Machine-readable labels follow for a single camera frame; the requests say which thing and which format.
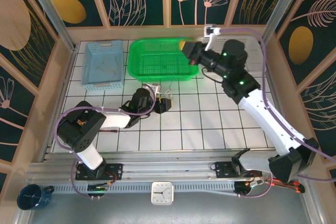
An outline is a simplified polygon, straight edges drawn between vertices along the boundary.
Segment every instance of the green plastic basket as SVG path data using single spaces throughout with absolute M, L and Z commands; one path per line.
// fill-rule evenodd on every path
M 199 73 L 180 51 L 184 38 L 140 39 L 131 44 L 128 72 L 142 82 L 189 81 Z

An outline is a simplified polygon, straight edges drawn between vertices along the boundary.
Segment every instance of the cup handle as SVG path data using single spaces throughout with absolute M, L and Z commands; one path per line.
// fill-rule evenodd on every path
M 44 188 L 44 192 L 52 194 L 54 192 L 54 186 L 47 186 Z

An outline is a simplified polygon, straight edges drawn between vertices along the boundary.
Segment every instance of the gray floor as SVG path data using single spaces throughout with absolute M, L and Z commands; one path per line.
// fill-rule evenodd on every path
M 272 188 L 258 199 L 209 193 L 179 193 L 170 206 L 155 206 L 149 194 L 115 194 L 100 201 L 78 195 L 53 195 L 51 203 L 32 214 L 30 224 L 213 223 L 309 224 L 301 195 Z

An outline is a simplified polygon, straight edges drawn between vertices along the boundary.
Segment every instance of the gold circle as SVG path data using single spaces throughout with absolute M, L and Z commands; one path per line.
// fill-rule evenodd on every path
M 78 24 L 86 18 L 84 6 L 78 0 L 51 0 L 62 20 Z
M 313 48 L 314 37 L 309 28 L 299 26 L 294 30 L 289 39 L 289 59 L 296 65 L 307 60 Z
M 22 49 L 30 37 L 30 15 L 24 0 L 0 0 L 0 45 Z

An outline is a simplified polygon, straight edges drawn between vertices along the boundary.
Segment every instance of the black bracket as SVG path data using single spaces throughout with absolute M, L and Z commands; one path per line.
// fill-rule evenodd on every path
M 233 168 L 231 161 L 216 162 L 211 165 L 211 170 L 214 170 L 216 172 L 217 178 L 254 178 L 255 176 L 262 176 L 262 173 L 259 171 L 246 171 L 246 173 L 238 174 Z
M 76 168 L 77 169 L 75 180 L 78 181 L 98 180 L 96 177 L 92 176 L 92 174 L 88 172 L 84 164 L 78 164 Z M 101 175 L 99 180 L 111 180 L 111 176 L 115 178 L 115 175 L 117 176 L 117 180 L 121 180 L 123 173 L 122 168 L 123 164 L 106 164 L 105 171 L 103 175 Z

